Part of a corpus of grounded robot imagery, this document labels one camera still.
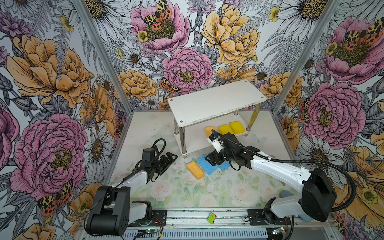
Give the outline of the yellow sponge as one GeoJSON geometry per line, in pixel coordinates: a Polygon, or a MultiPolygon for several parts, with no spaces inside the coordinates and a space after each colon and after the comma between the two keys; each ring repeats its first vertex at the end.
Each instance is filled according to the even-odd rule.
{"type": "Polygon", "coordinates": [[[235,134],[229,125],[222,125],[218,128],[218,130],[219,130],[219,133],[222,135],[225,135],[228,133],[233,134],[233,135],[235,134]]]}
{"type": "Polygon", "coordinates": [[[245,128],[240,121],[230,123],[230,128],[234,135],[243,134],[245,132],[245,128]]]}

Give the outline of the yellow sponge front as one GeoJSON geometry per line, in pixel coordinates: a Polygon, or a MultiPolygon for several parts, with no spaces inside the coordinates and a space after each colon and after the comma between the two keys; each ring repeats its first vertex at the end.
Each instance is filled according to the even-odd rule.
{"type": "Polygon", "coordinates": [[[230,128],[234,135],[243,134],[245,132],[245,128],[240,121],[230,123],[230,128]]]}

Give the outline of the blue sponge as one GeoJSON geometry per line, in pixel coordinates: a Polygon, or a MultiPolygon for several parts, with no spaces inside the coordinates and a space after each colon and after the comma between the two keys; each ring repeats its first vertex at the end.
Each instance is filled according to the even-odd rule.
{"type": "Polygon", "coordinates": [[[218,166],[212,166],[206,159],[207,154],[204,154],[200,158],[197,159],[197,164],[200,166],[200,168],[207,174],[212,175],[217,169],[218,166]]]}
{"type": "Polygon", "coordinates": [[[229,161],[224,161],[223,163],[218,165],[218,167],[220,168],[221,171],[224,172],[225,170],[229,169],[231,167],[231,165],[230,165],[229,161]]]}

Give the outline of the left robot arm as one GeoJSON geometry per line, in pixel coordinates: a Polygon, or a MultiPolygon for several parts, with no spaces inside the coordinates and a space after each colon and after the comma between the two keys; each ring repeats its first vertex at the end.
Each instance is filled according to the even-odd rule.
{"type": "Polygon", "coordinates": [[[143,150],[132,173],[116,186],[101,186],[97,189],[93,205],[85,217],[84,228],[91,236],[122,236],[132,224],[147,225],[163,222],[153,214],[147,201],[133,201],[132,195],[142,186],[154,182],[177,160],[170,152],[162,154],[155,147],[143,150]]]}

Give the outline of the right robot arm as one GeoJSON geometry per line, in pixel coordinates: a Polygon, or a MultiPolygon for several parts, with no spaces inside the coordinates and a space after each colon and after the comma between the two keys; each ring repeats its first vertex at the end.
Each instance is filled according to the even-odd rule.
{"type": "Polygon", "coordinates": [[[206,129],[205,134],[214,147],[205,157],[212,166],[235,162],[240,167],[267,174],[295,191],[271,198],[262,210],[261,220],[273,225],[278,219],[290,216],[307,216],[319,222],[328,219],[337,194],[323,170],[280,163],[257,148],[242,145],[231,133],[221,135],[214,129],[206,129]]]}

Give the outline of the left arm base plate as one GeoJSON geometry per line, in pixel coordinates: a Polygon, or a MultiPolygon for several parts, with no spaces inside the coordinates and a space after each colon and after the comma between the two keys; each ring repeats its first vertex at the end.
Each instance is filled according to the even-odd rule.
{"type": "Polygon", "coordinates": [[[153,210],[149,219],[137,220],[129,227],[165,227],[167,224],[167,210],[153,210]]]}

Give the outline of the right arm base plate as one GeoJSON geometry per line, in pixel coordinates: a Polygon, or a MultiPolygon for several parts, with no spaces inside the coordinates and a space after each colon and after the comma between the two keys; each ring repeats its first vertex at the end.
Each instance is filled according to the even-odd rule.
{"type": "Polygon", "coordinates": [[[250,223],[251,226],[288,226],[291,224],[290,218],[278,218],[269,210],[248,209],[247,214],[244,221],[250,223]]]}

